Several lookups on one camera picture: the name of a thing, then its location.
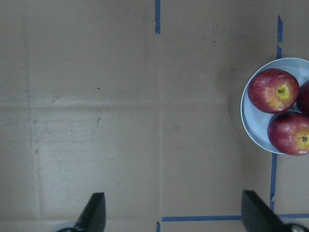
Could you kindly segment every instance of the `apple stem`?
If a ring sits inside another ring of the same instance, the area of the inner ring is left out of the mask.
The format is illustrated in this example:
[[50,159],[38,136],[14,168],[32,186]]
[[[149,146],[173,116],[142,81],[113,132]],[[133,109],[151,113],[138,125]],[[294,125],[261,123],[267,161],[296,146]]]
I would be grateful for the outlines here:
[[303,143],[308,141],[308,137],[307,136],[303,136],[303,137],[301,137],[301,139],[303,140]]

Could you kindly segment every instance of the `white bowl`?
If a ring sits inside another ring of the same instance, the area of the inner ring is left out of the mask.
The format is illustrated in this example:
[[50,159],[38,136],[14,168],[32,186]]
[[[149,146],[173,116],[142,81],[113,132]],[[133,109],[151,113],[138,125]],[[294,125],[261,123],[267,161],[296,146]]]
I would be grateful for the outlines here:
[[[282,58],[274,60],[264,65],[250,78],[242,94],[240,113],[246,132],[261,148],[269,152],[282,154],[271,145],[267,136],[268,123],[275,114],[268,114],[258,110],[252,105],[248,96],[249,83],[259,72],[269,68],[277,68],[289,72],[298,80],[299,86],[301,86],[305,81],[309,80],[309,62],[299,58]],[[298,111],[296,104],[294,104],[290,110]]]

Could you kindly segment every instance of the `bowl of apples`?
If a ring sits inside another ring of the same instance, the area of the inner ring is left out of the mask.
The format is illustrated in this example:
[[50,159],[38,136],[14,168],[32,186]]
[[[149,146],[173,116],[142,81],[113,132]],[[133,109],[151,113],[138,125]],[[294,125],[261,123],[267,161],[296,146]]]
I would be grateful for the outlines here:
[[281,58],[261,67],[241,98],[241,120],[261,148],[309,154],[309,61]]

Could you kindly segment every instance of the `apple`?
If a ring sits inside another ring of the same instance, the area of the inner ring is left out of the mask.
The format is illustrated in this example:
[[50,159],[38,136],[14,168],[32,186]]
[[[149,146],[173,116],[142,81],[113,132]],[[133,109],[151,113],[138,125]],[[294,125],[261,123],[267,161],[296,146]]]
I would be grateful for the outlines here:
[[248,86],[251,103],[270,114],[288,110],[296,102],[298,92],[297,79],[289,72],[275,68],[258,73]]
[[309,153],[309,117],[294,111],[276,114],[269,122],[267,135],[280,152],[301,156]]
[[301,112],[309,116],[309,81],[303,83],[299,88],[296,105]]

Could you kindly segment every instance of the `plate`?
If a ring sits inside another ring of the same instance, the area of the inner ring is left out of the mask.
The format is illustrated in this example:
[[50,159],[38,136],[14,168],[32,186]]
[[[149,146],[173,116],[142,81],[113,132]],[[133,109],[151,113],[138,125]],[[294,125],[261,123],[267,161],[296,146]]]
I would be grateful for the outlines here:
[[[282,154],[271,145],[267,136],[267,127],[271,118],[275,114],[268,114],[258,110],[249,100],[248,86],[253,78],[261,71],[269,68],[282,69],[292,74],[301,86],[309,80],[309,61],[299,58],[281,58],[274,60],[260,68],[248,81],[242,94],[240,113],[243,126],[249,137],[261,148],[272,152]],[[296,104],[290,110],[299,111]]]

